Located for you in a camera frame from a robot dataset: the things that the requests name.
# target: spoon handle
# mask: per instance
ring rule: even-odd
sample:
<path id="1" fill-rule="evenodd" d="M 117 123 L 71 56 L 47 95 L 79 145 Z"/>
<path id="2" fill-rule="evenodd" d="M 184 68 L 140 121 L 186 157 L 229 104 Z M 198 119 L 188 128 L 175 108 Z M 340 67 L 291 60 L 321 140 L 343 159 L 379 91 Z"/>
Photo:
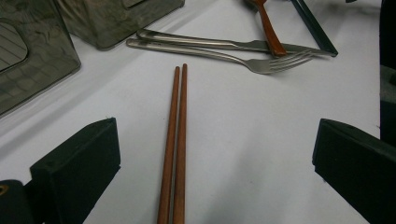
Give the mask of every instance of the spoon handle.
<path id="1" fill-rule="evenodd" d="M 286 55 L 286 50 L 283 48 L 282 44 L 276 36 L 274 28 L 270 22 L 270 19 L 265 11 L 264 4 L 260 4 L 260 1 L 256 2 L 257 9 L 259 10 L 260 17 L 262 18 L 262 27 L 264 29 L 265 35 L 267 37 L 268 47 L 271 53 L 276 57 L 282 57 Z"/>

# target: utensil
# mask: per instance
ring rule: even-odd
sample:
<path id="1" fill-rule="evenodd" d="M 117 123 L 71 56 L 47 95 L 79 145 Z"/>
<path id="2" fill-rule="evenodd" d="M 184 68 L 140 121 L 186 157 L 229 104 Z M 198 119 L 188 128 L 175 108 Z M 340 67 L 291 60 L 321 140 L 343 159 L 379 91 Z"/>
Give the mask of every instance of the utensil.
<path id="1" fill-rule="evenodd" d="M 187 124 L 187 65 L 181 72 L 180 107 L 178 112 L 178 135 L 175 171 L 175 196 L 173 223 L 184 224 L 186 195 L 186 125 Z"/>
<path id="2" fill-rule="evenodd" d="M 165 156 L 163 160 L 163 180 L 161 185 L 160 206 L 157 224 L 168 224 L 171 207 L 172 171 L 174 146 L 177 126 L 177 100 L 180 68 L 176 67 L 172 90 L 171 109 L 169 113 L 168 134 L 166 137 Z M 185 186 L 186 186 L 186 124 L 187 124 L 187 65 L 183 64 L 180 105 L 178 111 L 177 154 L 174 191 L 173 223 L 184 224 L 185 221 Z"/>
<path id="3" fill-rule="evenodd" d="M 245 0 L 246 2 L 255 6 L 260 13 L 260 17 L 262 18 L 262 28 L 264 29 L 264 34 L 267 37 L 268 47 L 271 50 L 271 53 L 276 57 L 281 57 L 286 55 L 286 50 L 282 47 L 279 39 L 276 36 L 274 28 L 270 22 L 270 18 L 267 15 L 267 12 L 264 8 L 264 3 L 267 0 Z"/>
<path id="4" fill-rule="evenodd" d="M 177 98 L 180 67 L 176 67 L 172 89 L 171 108 L 169 111 L 168 133 L 166 135 L 165 155 L 163 158 L 163 179 L 161 182 L 160 204 L 158 208 L 157 224 L 168 224 L 171 209 L 172 175 L 174 163 L 174 148 L 177 126 Z"/>
<path id="5" fill-rule="evenodd" d="M 248 68 L 250 71 L 268 75 L 276 72 L 285 71 L 295 67 L 297 65 L 306 63 L 312 60 L 312 54 L 309 50 L 304 50 L 302 52 L 288 55 L 279 59 L 271 59 L 271 60 L 258 60 L 258 59 L 250 59 L 250 60 L 242 60 L 240 58 L 234 57 L 232 55 L 218 53 L 215 51 L 204 50 L 204 49 L 195 49 L 189 47 L 182 47 L 177 45 L 170 45 L 164 43 L 157 42 L 148 42 L 145 40 L 137 40 L 137 39 L 127 39 L 126 45 L 130 48 L 135 49 L 151 49 L 157 51 L 165 51 L 165 52 L 173 52 L 173 53 L 182 53 L 182 54 L 190 54 L 196 56 L 203 56 L 207 58 L 219 59 L 232 63 L 240 63 Z"/>
<path id="6" fill-rule="evenodd" d="M 320 49 L 326 50 L 332 54 L 333 57 L 337 56 L 338 51 L 327 37 L 326 33 L 321 28 L 315 16 L 312 14 L 309 7 L 306 5 L 304 0 L 291 0 L 297 12 L 303 19 L 306 27 L 308 27 L 309 32 L 317 41 Z"/>
<path id="7" fill-rule="evenodd" d="M 184 35 L 170 35 L 170 34 L 160 33 L 147 29 L 138 30 L 136 32 L 136 35 L 139 38 L 145 40 L 170 43 L 175 45 L 202 47 L 202 48 L 211 48 L 211 49 L 236 49 L 236 50 L 270 52 L 270 50 L 268 49 L 267 42 L 262 40 L 253 40 L 245 43 L 245 42 L 236 42 L 232 40 L 218 40 L 218 39 L 190 37 Z M 297 53 L 309 49 L 312 55 L 335 56 L 328 51 L 324 51 L 320 49 L 311 49 L 308 47 L 290 45 L 290 44 L 282 44 L 282 45 L 287 53 Z"/>

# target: chopstick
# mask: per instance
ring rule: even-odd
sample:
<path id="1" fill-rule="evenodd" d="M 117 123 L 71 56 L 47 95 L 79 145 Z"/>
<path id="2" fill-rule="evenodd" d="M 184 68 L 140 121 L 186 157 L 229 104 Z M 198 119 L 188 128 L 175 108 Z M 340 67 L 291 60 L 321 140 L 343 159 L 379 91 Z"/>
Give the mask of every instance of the chopstick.
<path id="1" fill-rule="evenodd" d="M 163 179 L 157 224 L 168 224 L 171 208 L 172 171 L 177 126 L 177 98 L 180 68 L 176 67 L 172 101 L 169 113 L 168 133 L 166 137 L 165 155 L 163 160 Z M 177 133 L 176 177 L 174 191 L 173 223 L 184 224 L 185 184 L 186 184 L 186 120 L 187 120 L 187 65 L 183 64 L 180 105 Z"/>
<path id="2" fill-rule="evenodd" d="M 161 184 L 160 205 L 157 216 L 158 224 L 167 224 L 169 222 L 172 194 L 172 171 L 177 125 L 177 98 L 179 77 L 180 67 L 176 67 L 172 90 L 171 108 L 169 112 L 168 134 L 166 137 L 166 148 L 163 159 L 163 180 Z"/>
<path id="3" fill-rule="evenodd" d="M 186 121 L 187 121 L 187 65 L 181 75 L 180 107 L 178 117 L 176 176 L 174 197 L 174 224 L 184 223 L 186 186 Z"/>

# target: translucent plastic container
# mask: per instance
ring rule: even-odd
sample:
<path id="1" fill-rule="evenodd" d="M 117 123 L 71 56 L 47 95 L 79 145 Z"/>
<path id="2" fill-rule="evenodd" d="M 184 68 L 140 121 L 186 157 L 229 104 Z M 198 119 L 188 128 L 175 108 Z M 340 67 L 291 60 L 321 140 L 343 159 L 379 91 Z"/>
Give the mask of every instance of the translucent plastic container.
<path id="1" fill-rule="evenodd" d="M 56 0 L 70 34 L 110 49 L 184 0 Z"/>
<path id="2" fill-rule="evenodd" d="M 0 2 L 0 115 L 79 68 L 53 1 Z"/>

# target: silverware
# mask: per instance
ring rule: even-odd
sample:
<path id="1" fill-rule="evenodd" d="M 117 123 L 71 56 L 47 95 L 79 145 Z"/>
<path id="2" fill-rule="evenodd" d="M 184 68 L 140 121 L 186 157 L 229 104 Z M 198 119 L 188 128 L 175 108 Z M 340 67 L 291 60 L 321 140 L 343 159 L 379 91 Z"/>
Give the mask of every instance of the silverware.
<path id="1" fill-rule="evenodd" d="M 236 42 L 232 40 L 207 39 L 207 38 L 190 37 L 184 35 L 170 35 L 166 33 L 146 30 L 146 29 L 138 30 L 136 34 L 139 38 L 145 40 L 170 43 L 175 45 L 210 48 L 210 49 L 236 49 L 236 50 L 270 52 L 270 50 L 268 49 L 267 42 L 261 40 L 253 40 L 251 42 L 245 43 L 245 42 Z M 290 44 L 282 44 L 282 45 L 286 49 L 287 53 L 297 53 L 308 49 L 312 55 L 335 56 L 331 52 L 320 49 L 311 49 L 308 47 L 290 45 Z"/>
<path id="2" fill-rule="evenodd" d="M 285 71 L 302 63 L 306 63 L 312 59 L 311 57 L 312 54 L 309 50 L 304 50 L 296 54 L 291 54 L 282 58 L 272 59 L 272 60 L 257 60 L 257 59 L 242 60 L 232 55 L 218 53 L 210 50 L 195 49 L 195 48 L 182 47 L 182 46 L 164 44 L 164 43 L 148 42 L 145 40 L 138 40 L 131 38 L 127 39 L 126 45 L 130 48 L 135 48 L 135 49 L 151 49 L 157 51 L 190 54 L 196 56 L 203 56 L 207 58 L 219 59 L 232 63 L 240 63 L 244 65 L 246 68 L 248 68 L 250 71 L 262 75 L 268 75 L 276 72 Z"/>

